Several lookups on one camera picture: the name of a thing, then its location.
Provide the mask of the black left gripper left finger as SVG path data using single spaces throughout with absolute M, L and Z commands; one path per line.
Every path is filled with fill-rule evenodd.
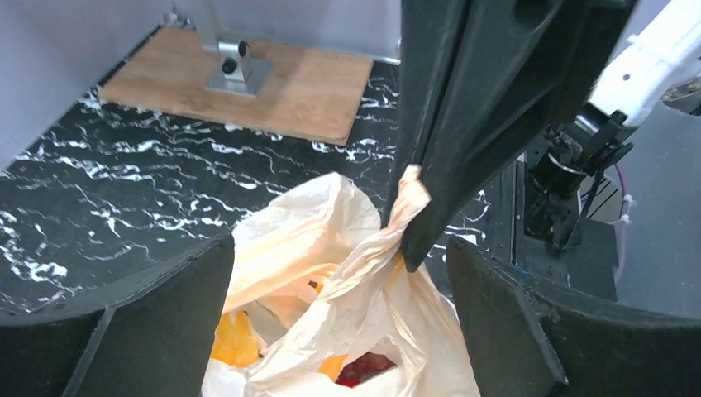
M 40 311 L 3 313 L 2 395 L 200 395 L 234 254 L 223 233 Z

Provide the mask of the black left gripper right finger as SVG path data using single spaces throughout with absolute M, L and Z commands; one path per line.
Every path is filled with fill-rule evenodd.
M 697 396 L 700 322 L 557 284 L 454 238 L 446 268 L 482 396 Z

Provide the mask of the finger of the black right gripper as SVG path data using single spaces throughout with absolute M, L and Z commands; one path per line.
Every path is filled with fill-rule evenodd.
M 479 13 L 481 6 L 481 1 L 401 2 L 398 143 L 389 176 L 385 226 L 406 167 L 420 165 L 426 169 L 432 162 L 424 156 L 444 107 L 470 18 Z
M 633 1 L 481 1 L 456 57 L 420 180 L 431 202 L 401 248 L 415 271 L 453 216 L 546 126 L 573 120 Z

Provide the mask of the translucent peach plastic bag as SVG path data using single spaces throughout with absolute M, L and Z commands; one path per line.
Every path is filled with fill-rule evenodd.
M 336 172 L 273 199 L 233 229 L 223 313 L 263 306 L 285 328 L 244 368 L 211 359 L 205 396 L 476 396 L 454 304 L 426 270 L 405 268 L 399 243 L 430 203 L 408 166 L 389 224 Z M 365 353 L 395 367 L 349 388 L 335 383 Z

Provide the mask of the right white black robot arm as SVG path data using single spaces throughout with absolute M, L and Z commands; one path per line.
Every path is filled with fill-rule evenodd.
M 624 37 L 633 1 L 404 1 L 395 170 L 431 202 L 400 245 L 419 268 L 453 216 L 545 132 L 536 208 L 626 155 L 627 138 L 700 57 L 700 4 L 671 1 Z

